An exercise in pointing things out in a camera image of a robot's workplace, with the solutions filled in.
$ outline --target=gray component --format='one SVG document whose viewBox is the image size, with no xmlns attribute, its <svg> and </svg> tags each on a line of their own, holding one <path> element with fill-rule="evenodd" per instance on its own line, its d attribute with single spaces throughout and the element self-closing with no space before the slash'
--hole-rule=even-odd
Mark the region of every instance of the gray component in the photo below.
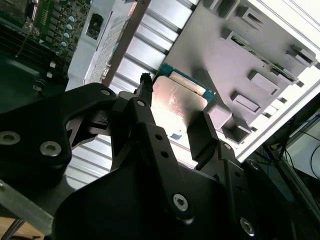
<svg viewBox="0 0 320 240">
<path fill-rule="evenodd" d="M 237 15 L 241 20 L 243 20 L 254 29 L 261 30 L 264 25 L 260 14 L 258 14 L 250 7 L 240 7 Z"/>
<path fill-rule="evenodd" d="M 52 37 L 52 38 L 53 38 L 53 37 L 55 36 L 55 33 L 54 33 L 53 31 L 50 31 L 50 30 L 49 30 L 49 31 L 47 32 L 47 35 L 48 35 L 49 37 Z"/>
<path fill-rule="evenodd" d="M 297 45 L 293 45 L 291 48 L 292 50 L 289 50 L 287 54 L 307 68 L 310 68 L 317 61 L 315 53 L 309 52 Z"/>
<path fill-rule="evenodd" d="M 52 16 L 54 16 L 55 18 L 59 18 L 60 17 L 60 13 L 59 12 L 57 12 L 57 11 L 55 11 L 55 10 L 53 10 L 52 11 Z"/>
<path fill-rule="evenodd" d="M 209 73 L 204 69 L 195 71 L 194 77 L 195 79 L 201 79 L 205 85 L 213 82 Z M 245 120 L 232 115 L 214 85 L 211 90 L 216 94 L 214 100 L 207 104 L 204 111 L 209 114 L 214 128 L 221 129 L 225 137 L 233 142 L 237 144 L 242 142 L 252 132 L 250 127 Z"/>
<path fill-rule="evenodd" d="M 55 31 L 57 29 L 57 27 L 53 24 L 49 24 L 49 29 L 52 30 L 52 31 Z"/>
<path fill-rule="evenodd" d="M 58 20 L 57 20 L 56 18 L 54 18 L 54 17 L 51 17 L 51 18 L 50 18 L 50 22 L 51 22 L 52 24 L 54 24 L 54 25 L 57 25 L 57 24 L 58 24 Z"/>
<path fill-rule="evenodd" d="M 53 7 L 54 7 L 55 10 L 57 10 L 57 11 L 59 11 L 59 12 L 60 12 L 61 9 L 62 9 L 62 6 L 61 6 L 59 3 L 57 3 L 57 2 L 54 3 L 54 6 L 53 6 Z"/>
<path fill-rule="evenodd" d="M 208 0 L 205 6 L 217 16 L 228 20 L 237 9 L 240 0 Z"/>
<path fill-rule="evenodd" d="M 276 84 L 255 70 L 250 72 L 248 79 L 258 87 L 265 90 L 269 95 L 274 95 L 280 90 Z"/>
<path fill-rule="evenodd" d="M 231 127 L 224 126 L 222 127 L 222 132 L 227 139 L 239 144 L 241 143 L 249 134 L 251 134 L 251 129 L 246 123 L 246 121 L 241 118 L 233 115 L 232 116 L 233 124 Z"/>
<path fill-rule="evenodd" d="M 52 43 L 53 39 L 49 36 L 46 36 L 45 37 L 45 40 L 48 42 L 48 43 Z"/>
<path fill-rule="evenodd" d="M 282 81 L 288 83 L 289 85 L 293 85 L 294 82 L 298 81 L 298 78 L 296 77 L 294 79 L 294 82 L 292 82 L 292 80 L 290 78 L 288 78 L 287 75 L 283 74 L 283 72 L 286 73 L 288 71 L 286 69 L 284 69 L 284 68 L 282 68 L 281 70 L 282 70 L 282 72 L 279 72 L 277 69 L 271 68 L 270 72 L 273 73 L 274 75 L 276 75 Z"/>
<path fill-rule="evenodd" d="M 208 85 L 212 83 L 212 79 L 209 73 L 204 69 L 199 69 L 194 73 L 195 79 L 201 79 L 202 83 Z M 230 109 L 225 105 L 224 101 L 221 99 L 217 89 L 214 87 L 211 89 L 216 94 L 214 100 L 210 101 L 205 107 L 205 112 L 210 116 L 212 124 L 215 129 L 221 129 L 223 125 L 231 118 L 232 113 Z"/>
<path fill-rule="evenodd" d="M 232 118 L 238 129 L 246 132 L 247 134 L 250 134 L 252 132 L 246 121 L 242 120 L 240 117 L 237 117 L 235 115 L 233 115 Z"/>
<path fill-rule="evenodd" d="M 231 96 L 232 101 L 235 103 L 245 107 L 248 111 L 253 114 L 256 114 L 260 110 L 260 106 L 254 103 L 253 101 L 247 99 L 246 97 L 242 96 L 240 93 L 235 92 Z"/>
<path fill-rule="evenodd" d="M 259 31 L 248 29 L 248 24 L 239 19 L 236 11 L 228 20 L 213 14 L 214 11 L 204 6 L 208 2 L 213 3 L 199 2 L 164 63 L 216 91 L 230 112 L 250 125 L 306 69 L 306 66 L 288 57 L 288 46 L 296 45 L 309 50 L 247 0 L 241 0 L 238 7 L 249 7 L 260 16 L 263 27 Z M 289 74 L 293 80 L 285 76 L 283 80 L 271 72 L 273 68 Z M 205 69 L 212 81 L 196 77 L 198 69 Z M 260 73 L 279 90 L 273 95 L 268 94 L 248 79 L 252 71 Z M 233 101 L 230 96 L 234 92 L 241 93 L 259 106 L 259 110 L 247 110 Z M 231 119 L 227 121 L 229 123 L 235 125 Z"/>
</svg>

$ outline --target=screw hole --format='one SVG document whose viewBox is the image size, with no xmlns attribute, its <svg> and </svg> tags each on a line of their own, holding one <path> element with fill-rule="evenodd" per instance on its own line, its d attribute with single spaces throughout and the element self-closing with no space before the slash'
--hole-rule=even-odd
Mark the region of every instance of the screw hole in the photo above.
<svg viewBox="0 0 320 240">
<path fill-rule="evenodd" d="M 164 157 L 165 159 L 167 159 L 169 157 L 169 154 L 166 151 L 161 151 L 161 155 L 162 157 Z"/>
<path fill-rule="evenodd" d="M 244 188 L 240 185 L 237 185 L 236 188 L 240 191 L 240 192 L 244 192 Z"/>
<path fill-rule="evenodd" d="M 177 202 L 178 202 L 178 204 L 180 205 L 180 206 L 183 206 L 184 204 L 185 204 L 185 201 L 183 201 L 182 199 L 177 199 L 176 200 Z"/>
<path fill-rule="evenodd" d="M 5 141 L 14 141 L 15 137 L 10 135 L 10 134 L 6 134 L 6 135 L 3 136 L 3 140 L 5 140 Z"/>
<path fill-rule="evenodd" d="M 155 138 L 158 139 L 158 140 L 162 140 L 162 136 L 160 136 L 159 134 L 156 134 Z"/>
<path fill-rule="evenodd" d="M 55 150 L 57 150 L 57 148 L 56 148 L 55 146 L 53 146 L 53 145 L 48 145 L 48 146 L 46 146 L 46 149 L 47 149 L 48 151 L 51 151 L 51 152 L 54 152 Z"/>
</svg>

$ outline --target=black cable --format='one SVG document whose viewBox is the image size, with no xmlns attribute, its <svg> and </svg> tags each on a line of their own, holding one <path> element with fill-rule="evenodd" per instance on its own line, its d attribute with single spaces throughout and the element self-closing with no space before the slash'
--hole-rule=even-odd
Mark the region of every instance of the black cable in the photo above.
<svg viewBox="0 0 320 240">
<path fill-rule="evenodd" d="M 310 137 L 312 137 L 312 138 L 314 138 L 315 140 L 318 140 L 318 141 L 320 142 L 320 139 L 319 139 L 319 138 L 316 138 L 315 136 L 312 136 L 311 134 L 309 134 L 309 133 L 307 133 L 307 132 L 305 132 L 305 131 L 299 130 L 299 132 L 304 133 L 304 134 L 307 134 L 308 136 L 310 136 Z"/>
<path fill-rule="evenodd" d="M 293 167 L 294 170 L 296 170 L 295 165 L 294 165 L 294 162 L 292 161 L 292 158 L 291 158 L 290 153 L 288 152 L 287 149 L 285 149 L 285 152 L 286 152 L 286 153 L 285 153 L 285 158 L 287 158 L 287 154 L 288 154 L 288 155 L 289 155 L 289 158 L 290 158 L 290 162 L 291 162 L 291 164 L 292 164 L 292 167 Z"/>
<path fill-rule="evenodd" d="M 290 134 L 291 134 L 291 132 L 292 132 L 292 129 L 293 129 L 293 127 L 294 127 L 294 123 L 295 123 L 295 116 L 291 119 L 291 122 L 290 122 L 290 125 L 289 125 L 289 129 L 288 129 L 288 131 L 287 131 L 287 133 L 286 133 L 286 138 L 285 138 L 285 141 L 283 141 L 283 143 L 282 143 L 282 148 L 281 148 L 281 151 L 280 151 L 280 154 L 279 154 L 279 157 L 278 157 L 278 161 L 280 161 L 281 160 L 281 158 L 282 158 L 282 156 L 284 155 L 284 153 L 285 153 L 285 150 L 286 150 L 286 146 L 287 146 L 287 144 L 288 144 L 288 140 L 289 140 L 289 138 L 290 138 Z"/>
<path fill-rule="evenodd" d="M 311 167 L 311 171 L 312 171 L 312 173 L 315 175 L 315 177 L 316 177 L 318 180 L 320 180 L 320 178 L 318 177 L 318 175 L 315 173 L 314 168 L 312 167 L 312 160 L 313 160 L 314 155 L 315 155 L 315 152 L 318 150 L 318 148 L 320 148 L 320 145 L 317 146 L 317 147 L 315 148 L 315 150 L 314 150 L 314 151 L 312 152 L 312 154 L 311 154 L 310 167 Z"/>
<path fill-rule="evenodd" d="M 21 228 L 21 226 L 25 223 L 25 220 L 15 219 L 13 223 L 9 226 L 6 232 L 3 234 L 1 240 L 10 240 L 11 237 L 16 233 L 16 231 Z"/>
</svg>

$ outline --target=white panel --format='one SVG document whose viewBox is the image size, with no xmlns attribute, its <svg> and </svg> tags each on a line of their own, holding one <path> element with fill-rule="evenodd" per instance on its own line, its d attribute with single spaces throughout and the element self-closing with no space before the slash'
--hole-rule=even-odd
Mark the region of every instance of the white panel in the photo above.
<svg viewBox="0 0 320 240">
<path fill-rule="evenodd" d="M 81 146 L 78 146 L 72 151 L 73 155 L 76 157 L 80 157 L 82 159 L 85 159 L 95 165 L 101 166 L 105 169 L 111 169 L 112 160 L 102 157 L 98 154 L 95 154 L 89 150 L 86 150 L 82 148 Z"/>
<path fill-rule="evenodd" d="M 118 78 L 116 76 L 112 79 L 112 82 L 111 82 L 110 86 L 113 86 L 113 88 L 118 88 L 121 91 L 127 91 L 127 92 L 130 92 L 130 93 L 133 93 L 135 91 L 135 89 L 136 89 L 131 84 L 121 80 L 120 78 Z"/>
<path fill-rule="evenodd" d="M 173 45 L 173 42 L 164 39 L 158 33 L 150 30 L 149 28 L 143 25 L 140 25 L 138 27 L 138 29 L 136 30 L 136 33 L 141 34 L 142 36 L 154 42 L 155 44 L 157 44 L 158 46 L 162 47 L 165 50 L 170 50 Z"/>
<path fill-rule="evenodd" d="M 109 158 L 112 158 L 112 150 L 111 146 L 106 145 L 102 142 L 99 142 L 97 140 L 90 141 L 86 144 L 83 144 L 83 146 L 88 147 L 92 150 L 95 150 L 103 155 L 108 156 Z"/>
<path fill-rule="evenodd" d="M 166 57 L 136 37 L 132 39 L 126 53 L 154 69 L 158 69 Z"/>
<path fill-rule="evenodd" d="M 119 92 L 123 91 L 123 89 L 121 89 L 120 87 L 118 87 L 117 85 L 114 84 L 110 84 L 109 88 L 116 94 L 118 95 Z"/>
<path fill-rule="evenodd" d="M 167 28 L 165 25 L 147 14 L 144 15 L 141 22 L 172 42 L 175 42 L 179 36 L 178 33 L 172 31 L 170 28 Z"/>
<path fill-rule="evenodd" d="M 126 58 L 122 59 L 117 72 L 134 81 L 138 85 L 140 84 L 141 74 L 150 73 L 149 71 L 145 70 L 144 68 L 138 66 L 137 64 L 133 63 L 132 61 Z"/>
<path fill-rule="evenodd" d="M 296 84 L 289 85 L 280 95 L 280 98 L 284 98 L 285 100 L 293 100 L 296 99 L 297 96 L 301 96 L 303 90 Z"/>
<path fill-rule="evenodd" d="M 101 167 L 95 166 L 93 164 L 90 164 L 86 161 L 82 161 L 76 156 L 72 157 L 69 166 L 72 166 L 73 168 L 79 169 L 83 172 L 87 172 L 90 175 L 97 176 L 98 178 L 109 173 L 109 171 L 102 169 Z"/>
<path fill-rule="evenodd" d="M 104 140 L 104 141 L 107 141 L 108 143 L 111 144 L 111 137 L 110 137 L 110 136 L 98 135 L 97 138 L 102 139 L 102 140 Z"/>
<path fill-rule="evenodd" d="M 278 99 L 275 99 L 272 103 L 271 106 L 275 107 L 276 109 L 280 109 L 284 103 Z"/>
<path fill-rule="evenodd" d="M 276 112 L 277 112 L 277 109 L 271 105 L 264 110 L 264 113 L 270 114 L 271 116 Z"/>
<path fill-rule="evenodd" d="M 85 186 L 84 183 L 79 182 L 79 181 L 74 180 L 74 179 L 71 179 L 71 178 L 69 178 L 69 177 L 66 177 L 66 181 L 67 181 L 67 183 L 70 185 L 70 187 L 72 187 L 72 188 L 74 188 L 74 189 L 76 189 L 76 190 L 78 190 L 78 189 L 80 189 L 80 188 L 82 188 L 82 187 Z"/>
<path fill-rule="evenodd" d="M 268 121 L 268 118 L 262 114 L 260 114 L 251 124 L 251 127 L 254 127 L 256 129 L 259 129 L 265 125 L 265 123 Z"/>
<path fill-rule="evenodd" d="M 86 174 L 84 172 L 75 170 L 75 169 L 70 168 L 70 167 L 66 168 L 65 175 L 67 177 L 70 177 L 70 178 L 73 178 L 73 179 L 76 179 L 76 180 L 80 180 L 81 182 L 86 183 L 86 184 L 89 184 L 89 183 L 91 183 L 91 182 L 93 182 L 94 180 L 97 179 L 97 177 L 90 176 L 90 175 L 88 175 L 88 174 Z"/>
<path fill-rule="evenodd" d="M 149 9 L 182 29 L 192 11 L 176 0 L 152 0 Z"/>
</svg>

